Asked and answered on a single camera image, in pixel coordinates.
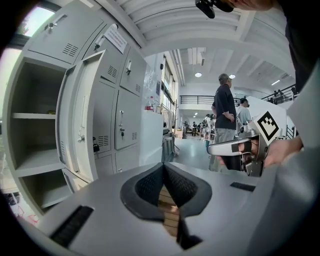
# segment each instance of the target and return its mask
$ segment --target locker door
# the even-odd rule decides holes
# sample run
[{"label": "locker door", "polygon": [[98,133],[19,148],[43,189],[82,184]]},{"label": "locker door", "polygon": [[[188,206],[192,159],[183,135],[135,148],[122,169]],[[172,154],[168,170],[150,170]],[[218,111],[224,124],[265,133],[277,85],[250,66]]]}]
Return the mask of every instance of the locker door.
[{"label": "locker door", "polygon": [[126,49],[124,53],[122,54],[108,39],[102,39],[102,43],[99,48],[96,48],[96,43],[99,43],[102,38],[102,35],[107,31],[107,29],[112,25],[112,23],[109,23],[106,25],[103,30],[100,32],[100,34],[94,39],[92,44],[90,45],[89,49],[87,50],[85,54],[85,58],[96,54],[98,52],[101,52],[103,50],[107,51],[108,58],[103,63],[104,70],[101,73],[102,78],[116,84],[117,79],[121,78],[121,64],[124,61],[124,58],[127,56],[129,51],[129,45],[126,46]]},{"label": "locker door", "polygon": [[73,66],[65,72],[58,96],[55,122],[55,138],[59,159],[68,170],[73,172],[75,171],[73,166],[75,160],[72,140],[70,140],[69,127],[72,115],[70,115],[69,109],[75,101],[75,87],[73,86],[77,76],[75,69],[76,66]]},{"label": "locker door", "polygon": [[111,155],[96,159],[95,167],[98,178],[114,174]]},{"label": "locker door", "polygon": [[115,153],[116,172],[121,173],[139,166],[139,150],[135,146]]},{"label": "locker door", "polygon": [[111,150],[111,115],[115,89],[99,82],[95,87],[93,112],[93,137],[98,144],[98,153]]},{"label": "locker door", "polygon": [[72,136],[75,148],[76,164],[81,175],[93,181],[95,165],[93,150],[93,120],[95,102],[99,88],[98,73],[104,53],[100,52],[81,61],[82,71],[75,97]]},{"label": "locker door", "polygon": [[115,118],[115,149],[135,144],[140,139],[141,98],[120,88]]},{"label": "locker door", "polygon": [[61,8],[49,22],[44,24],[30,45],[29,50],[73,64],[81,48],[93,32],[103,23],[95,12],[80,1]]},{"label": "locker door", "polygon": [[130,48],[122,72],[120,86],[140,97],[144,88],[146,67],[145,60],[135,49]]}]

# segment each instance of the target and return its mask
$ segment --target gray floor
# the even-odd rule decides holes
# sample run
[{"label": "gray floor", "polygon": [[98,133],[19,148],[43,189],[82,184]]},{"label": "gray floor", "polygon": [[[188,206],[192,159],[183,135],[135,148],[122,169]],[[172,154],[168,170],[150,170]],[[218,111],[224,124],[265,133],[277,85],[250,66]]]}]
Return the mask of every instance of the gray floor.
[{"label": "gray floor", "polygon": [[180,152],[173,158],[172,162],[208,170],[210,159],[203,140],[190,137],[185,139],[175,138],[174,143],[180,149]]}]

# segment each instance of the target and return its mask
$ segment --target railing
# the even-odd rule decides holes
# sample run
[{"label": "railing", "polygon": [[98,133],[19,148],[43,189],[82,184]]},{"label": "railing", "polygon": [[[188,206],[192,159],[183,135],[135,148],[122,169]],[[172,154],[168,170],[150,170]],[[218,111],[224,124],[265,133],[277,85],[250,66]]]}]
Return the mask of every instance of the railing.
[{"label": "railing", "polygon": [[293,101],[298,96],[296,85],[291,85],[285,89],[280,91],[276,91],[275,93],[263,97],[261,100],[265,100],[267,102],[273,103],[275,105]]},{"label": "railing", "polygon": [[294,136],[295,136],[295,128],[293,127],[293,130],[290,129],[288,127],[288,125],[286,126],[286,136],[289,138],[289,139],[293,139]]},{"label": "railing", "polygon": [[[238,107],[240,105],[240,98],[233,98],[234,105]],[[215,101],[215,96],[204,95],[182,95],[180,96],[180,104],[208,104],[212,105]]]}]

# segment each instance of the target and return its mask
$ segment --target person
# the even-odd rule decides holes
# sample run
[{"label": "person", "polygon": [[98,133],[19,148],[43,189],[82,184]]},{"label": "person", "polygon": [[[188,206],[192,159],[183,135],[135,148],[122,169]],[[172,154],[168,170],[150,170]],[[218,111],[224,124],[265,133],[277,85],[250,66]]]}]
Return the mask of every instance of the person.
[{"label": "person", "polygon": [[196,136],[196,132],[197,132],[197,125],[196,122],[193,121],[193,125],[192,125],[192,136]]},{"label": "person", "polygon": [[[224,12],[232,12],[233,8],[247,11],[268,11],[271,8],[281,10],[286,17],[285,36],[289,42],[291,59],[295,69],[295,87],[300,93],[308,81],[317,60],[320,57],[318,42],[310,40],[310,36],[318,27],[318,16],[310,13],[308,4],[297,4],[290,0],[215,0],[217,8]],[[308,19],[303,19],[301,13],[309,13]],[[281,163],[286,156],[299,151],[303,147],[300,136],[290,140],[276,140],[269,147],[269,153],[264,166]],[[252,152],[257,153],[255,142],[252,142]]]},{"label": "person", "polygon": [[247,123],[251,122],[251,115],[249,110],[249,102],[246,98],[242,98],[240,101],[240,106],[236,114],[236,131],[240,132],[241,126],[245,126]]},{"label": "person", "polygon": [[[220,87],[216,90],[214,102],[211,109],[216,116],[215,121],[215,141],[221,143],[231,141],[235,137],[236,131],[236,107],[235,100],[230,91],[232,80],[225,73],[218,78]],[[220,172],[222,169],[219,161],[215,157],[210,158],[209,170]]]}]

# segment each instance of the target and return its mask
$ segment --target dark shirt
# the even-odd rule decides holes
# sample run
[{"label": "dark shirt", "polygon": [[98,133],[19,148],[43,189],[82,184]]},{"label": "dark shirt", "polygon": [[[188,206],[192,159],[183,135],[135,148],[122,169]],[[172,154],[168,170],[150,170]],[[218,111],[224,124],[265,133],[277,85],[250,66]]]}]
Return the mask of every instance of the dark shirt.
[{"label": "dark shirt", "polygon": [[316,13],[318,8],[310,4],[297,4],[292,0],[278,0],[286,17],[285,36],[289,41],[289,49],[295,68],[295,87],[299,93],[312,74],[317,60],[320,57],[319,41],[315,31],[319,29],[319,20]]},{"label": "dark shirt", "polygon": [[212,104],[216,110],[215,128],[236,129],[236,121],[231,122],[223,113],[228,112],[236,118],[235,100],[227,84],[221,85],[215,92]]}]

